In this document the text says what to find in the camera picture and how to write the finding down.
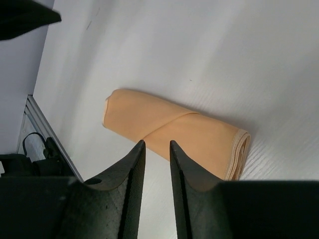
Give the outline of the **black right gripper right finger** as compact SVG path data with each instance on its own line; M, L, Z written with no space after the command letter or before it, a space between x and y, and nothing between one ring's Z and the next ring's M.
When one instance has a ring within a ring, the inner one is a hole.
M316 239L318 181L223 181L170 142L180 239Z

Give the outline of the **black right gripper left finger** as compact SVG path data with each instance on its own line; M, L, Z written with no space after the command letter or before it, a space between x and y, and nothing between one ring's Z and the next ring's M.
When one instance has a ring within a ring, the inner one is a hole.
M3 177L3 239L135 239L138 236L146 144L95 177Z

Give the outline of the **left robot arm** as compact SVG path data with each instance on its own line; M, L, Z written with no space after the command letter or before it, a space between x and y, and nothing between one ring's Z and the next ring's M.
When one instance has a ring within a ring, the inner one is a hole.
M42 26L61 22L60 13L33 0L2 0L0 2L0 39L12 40ZM25 140L23 154L2 154L0 175L34 176L32 162L27 157Z

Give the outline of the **beige cloth napkin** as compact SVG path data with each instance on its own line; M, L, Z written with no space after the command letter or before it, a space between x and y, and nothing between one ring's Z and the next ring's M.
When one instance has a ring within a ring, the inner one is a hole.
M103 126L169 160L172 140L196 163L222 180L243 172L250 134L146 93L118 89L107 97Z

